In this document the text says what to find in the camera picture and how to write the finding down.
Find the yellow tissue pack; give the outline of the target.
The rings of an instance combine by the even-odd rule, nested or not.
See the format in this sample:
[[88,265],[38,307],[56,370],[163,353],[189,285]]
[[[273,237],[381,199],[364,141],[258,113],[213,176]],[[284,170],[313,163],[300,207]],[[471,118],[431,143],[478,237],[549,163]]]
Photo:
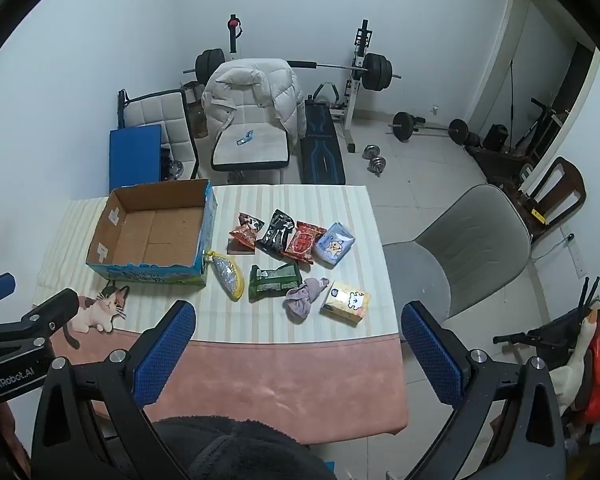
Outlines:
[[363,321],[370,305],[370,294],[362,289],[333,281],[321,305],[321,311],[339,321],[357,326]]

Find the yellow mesh scrubber pouch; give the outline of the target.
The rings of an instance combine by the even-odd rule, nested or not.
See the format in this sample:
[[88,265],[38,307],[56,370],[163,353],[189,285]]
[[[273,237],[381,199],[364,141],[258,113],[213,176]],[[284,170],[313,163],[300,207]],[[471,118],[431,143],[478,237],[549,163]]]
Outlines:
[[236,262],[228,255],[208,250],[204,253],[204,260],[211,264],[213,272],[222,289],[232,301],[242,298],[245,290],[245,280],[242,271]]

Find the green snack packet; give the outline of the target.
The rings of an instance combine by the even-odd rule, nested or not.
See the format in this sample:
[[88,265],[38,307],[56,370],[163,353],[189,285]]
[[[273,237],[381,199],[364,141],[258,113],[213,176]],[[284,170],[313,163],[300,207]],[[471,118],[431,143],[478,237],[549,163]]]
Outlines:
[[299,287],[301,283],[297,263],[285,263],[276,269],[261,269],[254,264],[249,273],[248,299],[256,302],[263,298],[285,296],[288,290]]

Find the purple grey sock bundle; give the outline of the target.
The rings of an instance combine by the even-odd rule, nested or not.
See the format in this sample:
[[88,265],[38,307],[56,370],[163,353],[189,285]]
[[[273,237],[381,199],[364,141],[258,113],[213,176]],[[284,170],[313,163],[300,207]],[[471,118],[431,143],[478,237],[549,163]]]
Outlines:
[[328,278],[309,276],[298,287],[289,289],[284,299],[284,308],[291,321],[304,322],[311,312],[312,304],[328,285]]

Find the orange cartoon snack packet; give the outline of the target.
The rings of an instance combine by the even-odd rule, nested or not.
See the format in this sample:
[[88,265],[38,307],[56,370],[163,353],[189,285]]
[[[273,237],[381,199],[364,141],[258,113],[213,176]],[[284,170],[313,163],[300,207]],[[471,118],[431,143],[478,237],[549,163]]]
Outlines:
[[264,222],[251,214],[240,212],[238,214],[238,226],[230,230],[230,237],[245,248],[256,248],[258,233],[264,227]]

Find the blue tissue pack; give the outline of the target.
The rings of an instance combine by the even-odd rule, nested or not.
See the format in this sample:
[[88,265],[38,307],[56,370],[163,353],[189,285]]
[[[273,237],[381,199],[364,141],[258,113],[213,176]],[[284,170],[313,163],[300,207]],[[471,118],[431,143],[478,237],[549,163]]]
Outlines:
[[336,266],[354,243],[354,235],[343,224],[335,222],[316,241],[313,251],[324,263]]

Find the black snack packet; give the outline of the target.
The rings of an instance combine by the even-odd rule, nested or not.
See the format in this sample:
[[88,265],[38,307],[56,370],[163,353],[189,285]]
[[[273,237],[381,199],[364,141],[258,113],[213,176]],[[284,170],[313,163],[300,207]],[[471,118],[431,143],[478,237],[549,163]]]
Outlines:
[[281,257],[292,232],[294,232],[294,219],[286,212],[276,209],[265,233],[256,240],[256,247],[270,256]]

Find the cat print on mat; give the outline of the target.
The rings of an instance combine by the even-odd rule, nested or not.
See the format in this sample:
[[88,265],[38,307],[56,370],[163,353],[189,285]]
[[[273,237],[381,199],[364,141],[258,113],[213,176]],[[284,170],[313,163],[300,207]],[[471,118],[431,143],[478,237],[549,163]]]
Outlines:
[[68,345],[78,350],[80,342],[76,335],[87,334],[91,328],[99,333],[111,333],[114,320],[126,318],[125,304],[129,293],[129,285],[118,287],[115,281],[108,281],[96,297],[79,295],[78,312],[62,328]]

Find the grey shell chair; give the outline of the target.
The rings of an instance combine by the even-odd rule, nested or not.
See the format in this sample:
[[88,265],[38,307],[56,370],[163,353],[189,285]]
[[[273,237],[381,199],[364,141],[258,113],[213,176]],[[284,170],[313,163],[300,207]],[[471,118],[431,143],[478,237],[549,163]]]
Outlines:
[[439,322],[513,281],[527,265],[531,237],[499,188],[479,184],[408,242],[384,246],[396,312],[421,302]]

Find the open cardboard box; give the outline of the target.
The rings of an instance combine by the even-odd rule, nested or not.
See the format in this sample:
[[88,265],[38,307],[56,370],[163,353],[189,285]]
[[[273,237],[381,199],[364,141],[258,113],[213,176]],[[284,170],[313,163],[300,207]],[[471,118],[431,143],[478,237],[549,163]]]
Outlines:
[[204,287],[217,206],[207,179],[116,188],[85,263],[114,281]]

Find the striped table mat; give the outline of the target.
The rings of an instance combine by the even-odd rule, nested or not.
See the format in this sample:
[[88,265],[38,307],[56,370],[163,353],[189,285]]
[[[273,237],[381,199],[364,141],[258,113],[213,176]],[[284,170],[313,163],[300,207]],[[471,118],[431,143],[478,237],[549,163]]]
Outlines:
[[372,204],[362,186],[120,188],[74,200],[47,249],[35,304],[70,288],[67,333],[140,333],[172,304],[195,336],[232,344],[312,344],[398,332]]

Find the brown wooden chair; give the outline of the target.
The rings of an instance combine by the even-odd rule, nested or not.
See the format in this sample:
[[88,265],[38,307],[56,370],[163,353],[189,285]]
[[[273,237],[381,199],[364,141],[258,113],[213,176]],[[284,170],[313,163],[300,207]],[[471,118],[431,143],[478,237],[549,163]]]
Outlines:
[[558,156],[530,192],[519,194],[522,218],[535,244],[574,214],[586,200],[582,174],[568,159]]

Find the black blue weight bench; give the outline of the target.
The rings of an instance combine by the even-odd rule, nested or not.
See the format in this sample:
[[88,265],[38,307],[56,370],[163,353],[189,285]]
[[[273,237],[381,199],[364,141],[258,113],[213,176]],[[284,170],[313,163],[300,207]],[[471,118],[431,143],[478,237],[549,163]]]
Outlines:
[[332,107],[322,96],[323,82],[306,98],[306,134],[300,140],[300,177],[303,184],[345,185],[346,174]]

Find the floor barbell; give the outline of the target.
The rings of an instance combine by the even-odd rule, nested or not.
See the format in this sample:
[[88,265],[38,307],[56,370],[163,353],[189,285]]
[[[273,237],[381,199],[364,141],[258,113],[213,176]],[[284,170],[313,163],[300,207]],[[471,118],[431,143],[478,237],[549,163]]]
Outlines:
[[392,134],[401,142],[406,142],[415,133],[423,133],[427,136],[433,132],[444,132],[456,144],[464,145],[470,138],[468,125],[464,120],[453,119],[446,127],[430,124],[422,117],[416,117],[407,112],[397,112],[392,122],[388,123]]

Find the white squat rack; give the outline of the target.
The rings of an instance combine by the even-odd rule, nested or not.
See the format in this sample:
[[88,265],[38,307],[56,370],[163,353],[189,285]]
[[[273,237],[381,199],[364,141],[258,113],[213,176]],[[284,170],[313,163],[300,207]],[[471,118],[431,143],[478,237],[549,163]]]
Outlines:
[[313,68],[314,70],[317,70],[318,68],[336,68],[337,70],[344,70],[348,73],[348,79],[346,80],[342,96],[338,93],[337,87],[332,84],[336,103],[332,104],[329,107],[329,110],[332,115],[332,120],[334,122],[340,122],[341,124],[343,139],[346,141],[347,151],[349,153],[354,153],[356,151],[355,142],[351,133],[351,126],[358,92],[362,88],[364,56],[370,46],[372,36],[373,32],[368,28],[368,19],[363,18],[362,24],[355,35],[353,58],[350,65],[324,64],[298,60],[289,61],[289,65],[294,68]]

